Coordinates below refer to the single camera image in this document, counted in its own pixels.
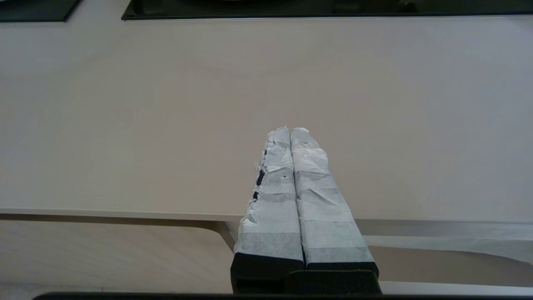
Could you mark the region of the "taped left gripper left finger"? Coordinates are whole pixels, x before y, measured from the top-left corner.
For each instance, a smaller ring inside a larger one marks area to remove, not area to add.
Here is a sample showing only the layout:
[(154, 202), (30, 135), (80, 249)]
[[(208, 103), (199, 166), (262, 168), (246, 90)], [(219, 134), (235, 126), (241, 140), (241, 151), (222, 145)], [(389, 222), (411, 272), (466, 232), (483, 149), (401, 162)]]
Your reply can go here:
[(289, 130), (268, 134), (254, 193), (240, 221), (232, 261), (234, 292), (283, 292), (304, 269)]

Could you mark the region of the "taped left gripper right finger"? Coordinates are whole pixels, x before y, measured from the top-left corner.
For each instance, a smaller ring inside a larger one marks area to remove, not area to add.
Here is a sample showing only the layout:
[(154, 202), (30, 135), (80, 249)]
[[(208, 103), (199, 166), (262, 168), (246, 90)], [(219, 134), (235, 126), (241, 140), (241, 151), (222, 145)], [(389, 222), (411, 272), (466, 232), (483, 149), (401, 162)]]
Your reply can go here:
[(291, 131), (301, 245), (308, 270), (372, 271), (377, 264), (328, 167), (328, 156), (305, 128)]

